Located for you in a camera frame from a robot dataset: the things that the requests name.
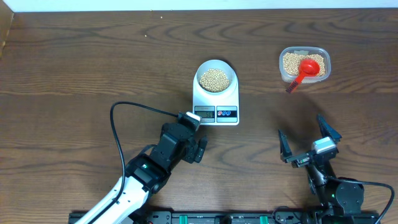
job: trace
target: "wooden table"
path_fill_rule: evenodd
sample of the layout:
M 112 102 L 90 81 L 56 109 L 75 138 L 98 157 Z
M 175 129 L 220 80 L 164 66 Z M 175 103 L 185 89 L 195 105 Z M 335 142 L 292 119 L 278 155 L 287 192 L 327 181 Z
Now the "wooden table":
M 398 189 L 398 9 L 146 11 L 16 14 L 0 61 L 0 222 L 66 223 L 89 210 L 119 176 L 111 104 L 192 109 L 192 79 L 206 60 L 239 77 L 241 122 L 203 127 L 200 164 L 181 162 L 149 200 L 174 210 L 273 210 L 316 205 L 305 169 L 279 159 L 277 129 L 307 151 L 321 113 L 343 136 L 338 176 Z M 278 57 L 289 46 L 331 55 L 325 82 L 292 95 Z M 120 106 L 126 160 L 159 140 L 173 118 Z M 366 187 L 363 210 L 389 191 Z M 396 223 L 393 205 L 384 223 Z

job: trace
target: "bowl of beans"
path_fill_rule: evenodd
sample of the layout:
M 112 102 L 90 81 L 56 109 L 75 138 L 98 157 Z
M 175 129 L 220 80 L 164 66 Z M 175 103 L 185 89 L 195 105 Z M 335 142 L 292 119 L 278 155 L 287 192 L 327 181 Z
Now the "bowl of beans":
M 237 83 L 234 70 L 221 60 L 209 60 L 200 65 L 196 77 L 201 88 L 211 95 L 225 93 Z
M 292 82 L 299 75 L 299 66 L 304 59 L 315 60 L 320 67 L 314 77 L 305 77 L 302 83 L 315 83 L 327 79 L 331 73 L 330 56 L 319 47 L 288 47 L 279 56 L 279 70 L 285 82 Z

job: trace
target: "kitchen scale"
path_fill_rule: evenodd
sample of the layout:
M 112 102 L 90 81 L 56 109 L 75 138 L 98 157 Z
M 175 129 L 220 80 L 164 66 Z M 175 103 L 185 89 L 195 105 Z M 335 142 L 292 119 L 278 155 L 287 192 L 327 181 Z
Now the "kitchen scale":
M 209 69 L 225 72 L 229 86 L 224 91 L 212 93 L 199 84 L 201 76 Z M 238 125 L 239 88 L 235 71 L 221 60 L 209 60 L 198 68 L 193 78 L 193 113 L 201 116 L 201 125 Z

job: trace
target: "white plastic part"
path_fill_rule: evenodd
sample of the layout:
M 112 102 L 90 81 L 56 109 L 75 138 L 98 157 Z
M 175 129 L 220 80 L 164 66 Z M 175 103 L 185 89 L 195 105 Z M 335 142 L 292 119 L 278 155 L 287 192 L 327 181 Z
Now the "white plastic part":
M 112 188 L 112 190 L 98 202 L 85 216 L 79 219 L 76 224 L 86 224 L 90 222 L 99 212 L 108 206 L 112 199 L 117 196 L 120 190 L 122 177 Z M 124 190 L 118 202 L 112 205 L 102 214 L 94 224 L 120 224 L 128 215 L 141 208 L 148 199 L 148 192 L 142 189 L 143 185 L 133 177 L 126 178 Z
M 331 63 L 330 63 L 330 56 L 328 52 L 319 47 L 288 47 L 280 53 L 279 56 L 279 70 L 280 74 L 282 75 L 282 79 L 285 82 L 291 83 L 294 81 L 297 76 L 288 74 L 284 69 L 284 55 L 286 53 L 300 53 L 300 52 L 307 52 L 306 55 L 311 54 L 318 54 L 323 57 L 323 63 L 325 63 L 325 75 L 321 77 L 305 77 L 302 83 L 316 83 L 320 81 L 326 80 L 330 73 L 331 73 Z
M 220 69 L 225 72 L 229 80 L 229 86 L 224 91 L 212 93 L 203 89 L 200 85 L 201 76 L 209 69 Z M 217 113 L 217 106 L 233 106 L 237 111 L 237 122 L 217 122 L 217 114 L 215 115 L 215 122 L 206 122 L 206 119 L 201 119 L 201 125 L 238 125 L 239 124 L 239 82 L 235 71 L 221 60 L 209 60 L 198 68 L 198 71 L 193 78 L 193 108 L 195 113 L 196 106 L 214 106 L 215 113 Z

